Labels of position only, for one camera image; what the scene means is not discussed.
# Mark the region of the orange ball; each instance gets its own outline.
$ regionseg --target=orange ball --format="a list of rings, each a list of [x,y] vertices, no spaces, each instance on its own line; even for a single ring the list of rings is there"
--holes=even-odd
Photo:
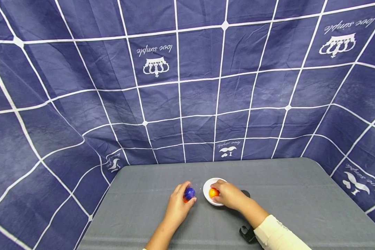
[[[218,189],[211,188],[208,195],[210,195],[210,198],[212,199],[214,196],[219,196],[219,191]]]

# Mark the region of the black clip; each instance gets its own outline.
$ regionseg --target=black clip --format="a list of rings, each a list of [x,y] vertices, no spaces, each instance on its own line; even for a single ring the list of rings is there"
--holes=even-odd
[[[254,234],[254,228],[251,226],[249,229],[247,229],[246,226],[242,226],[239,229],[240,235],[244,238],[244,240],[248,243],[254,243],[257,242],[256,235]]]

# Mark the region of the left hand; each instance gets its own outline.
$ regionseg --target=left hand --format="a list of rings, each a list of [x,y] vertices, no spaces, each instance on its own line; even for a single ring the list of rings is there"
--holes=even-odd
[[[189,185],[189,181],[179,184],[175,188],[174,192],[172,192],[171,197],[168,201],[167,211],[164,217],[164,223],[168,224],[175,230],[185,220],[185,218],[188,215],[187,213],[197,200],[197,198],[194,197],[187,203],[183,201],[183,193]]]

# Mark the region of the blue ball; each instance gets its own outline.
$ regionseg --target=blue ball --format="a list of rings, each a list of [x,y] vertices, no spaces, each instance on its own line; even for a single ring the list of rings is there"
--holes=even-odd
[[[190,199],[192,199],[193,197],[196,196],[196,192],[194,191],[194,189],[189,187],[185,190],[184,196],[187,200],[190,200]]]

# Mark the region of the ball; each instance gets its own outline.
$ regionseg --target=ball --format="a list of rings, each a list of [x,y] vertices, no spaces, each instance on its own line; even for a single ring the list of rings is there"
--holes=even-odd
[[[214,196],[219,196],[219,191],[218,191],[218,189],[215,189],[215,188],[212,187],[210,189],[210,191],[208,192],[208,195],[212,199]]]
[[[190,200],[190,199],[192,199],[193,197],[196,196],[196,192],[194,191],[194,189],[189,187],[185,190],[185,193],[183,194],[183,196],[186,200]]]

